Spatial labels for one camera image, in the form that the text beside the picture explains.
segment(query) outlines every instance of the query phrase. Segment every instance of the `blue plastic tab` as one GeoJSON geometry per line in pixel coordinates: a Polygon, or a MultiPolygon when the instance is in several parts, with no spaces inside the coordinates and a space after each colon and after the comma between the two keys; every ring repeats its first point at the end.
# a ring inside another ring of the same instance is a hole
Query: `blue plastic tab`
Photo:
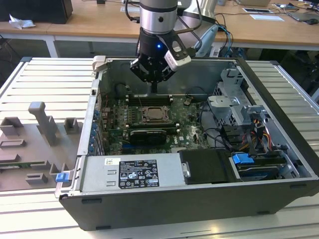
{"type": "Polygon", "coordinates": [[[58,173],[56,175],[55,181],[57,183],[68,183],[69,182],[70,173],[58,173]]]}
{"type": "Polygon", "coordinates": [[[254,163],[255,161],[248,156],[248,153],[236,153],[233,157],[235,164],[237,163],[254,163]]]}

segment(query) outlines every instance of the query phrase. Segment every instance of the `aluminum profile table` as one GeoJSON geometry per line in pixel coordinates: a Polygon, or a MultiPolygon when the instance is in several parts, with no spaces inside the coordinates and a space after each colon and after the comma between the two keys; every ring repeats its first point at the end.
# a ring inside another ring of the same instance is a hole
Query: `aluminum profile table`
{"type": "MultiPolygon", "coordinates": [[[[0,107],[2,107],[0,116],[16,111],[14,108],[3,108],[6,103],[21,104],[16,107],[21,107],[20,114],[23,116],[25,110],[23,104],[37,99],[47,102],[47,110],[56,114],[57,120],[62,120],[59,118],[62,111],[77,112],[79,120],[83,120],[86,110],[85,98],[88,94],[85,90],[89,88],[83,83],[90,85],[94,78],[89,68],[91,63],[92,59],[72,58],[33,58],[29,63],[20,63],[0,91],[0,107]],[[41,83],[42,88],[34,82],[41,83]],[[60,88],[60,94],[52,91],[53,85],[60,88]]],[[[319,141],[317,105],[280,66],[274,66],[270,62],[248,61],[248,64],[317,152],[319,141]]],[[[253,92],[250,89],[248,91],[256,99],[253,92]]],[[[34,119],[25,117],[22,120],[33,122],[34,119]]],[[[53,192],[54,189],[1,192],[0,238],[42,239],[72,236],[93,239],[298,237],[306,239],[319,237],[319,194],[299,198],[274,215],[85,232],[63,209],[53,192]]]]}
{"type": "MultiPolygon", "coordinates": [[[[278,105],[319,156],[319,106],[279,65],[248,61],[278,105]]],[[[256,104],[261,104],[252,89],[248,89],[256,104]]]]}

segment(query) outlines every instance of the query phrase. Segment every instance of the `desk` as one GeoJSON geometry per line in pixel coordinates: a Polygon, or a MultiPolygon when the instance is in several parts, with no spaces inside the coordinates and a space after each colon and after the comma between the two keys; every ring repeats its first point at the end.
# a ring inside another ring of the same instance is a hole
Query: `desk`
{"type": "MultiPolygon", "coordinates": [[[[95,1],[72,0],[73,14],[67,24],[36,23],[35,28],[14,29],[0,22],[0,34],[5,38],[44,40],[51,57],[58,57],[55,41],[126,42],[136,43],[139,25],[130,22],[116,2],[96,4],[95,1]]],[[[215,12],[245,13],[244,6],[216,6],[215,12]]],[[[234,36],[234,47],[252,47],[290,50],[319,50],[319,25],[297,22],[289,16],[279,15],[285,21],[254,20],[250,15],[225,15],[226,25],[234,36]]],[[[222,16],[217,16],[222,24],[222,16]]],[[[214,43],[220,47],[225,34],[219,32],[214,43]]]]}

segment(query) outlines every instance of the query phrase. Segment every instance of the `sticker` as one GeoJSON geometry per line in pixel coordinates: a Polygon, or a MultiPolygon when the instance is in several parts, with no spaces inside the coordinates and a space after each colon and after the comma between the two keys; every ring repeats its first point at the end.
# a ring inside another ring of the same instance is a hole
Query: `sticker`
{"type": "Polygon", "coordinates": [[[119,165],[121,158],[105,158],[104,165],[119,165]]]}
{"type": "Polygon", "coordinates": [[[121,189],[160,186],[156,160],[119,161],[119,165],[121,189]]]}

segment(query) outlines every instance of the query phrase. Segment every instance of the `black plastic cover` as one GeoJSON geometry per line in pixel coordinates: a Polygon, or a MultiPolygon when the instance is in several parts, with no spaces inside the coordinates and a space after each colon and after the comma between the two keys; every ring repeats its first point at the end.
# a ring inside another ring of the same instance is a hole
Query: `black plastic cover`
{"type": "Polygon", "coordinates": [[[225,149],[182,150],[179,154],[181,162],[188,164],[190,170],[186,184],[236,182],[229,161],[231,154],[225,149]]]}

